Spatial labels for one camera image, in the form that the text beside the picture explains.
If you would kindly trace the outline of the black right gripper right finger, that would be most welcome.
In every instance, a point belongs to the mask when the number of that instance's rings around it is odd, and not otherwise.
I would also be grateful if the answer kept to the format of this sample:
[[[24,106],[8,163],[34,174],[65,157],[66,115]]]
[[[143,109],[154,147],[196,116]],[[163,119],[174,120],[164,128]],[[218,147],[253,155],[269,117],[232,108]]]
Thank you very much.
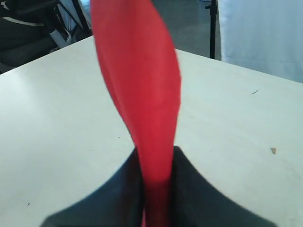
[[[274,227],[212,186],[174,147],[171,224],[174,227]]]

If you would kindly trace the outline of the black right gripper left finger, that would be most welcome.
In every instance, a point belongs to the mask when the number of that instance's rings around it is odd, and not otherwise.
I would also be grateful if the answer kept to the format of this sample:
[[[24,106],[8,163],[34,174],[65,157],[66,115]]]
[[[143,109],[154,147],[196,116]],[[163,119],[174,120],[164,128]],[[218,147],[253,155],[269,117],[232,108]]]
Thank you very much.
[[[137,151],[100,188],[79,202],[47,217],[43,227],[140,227],[143,179]]]

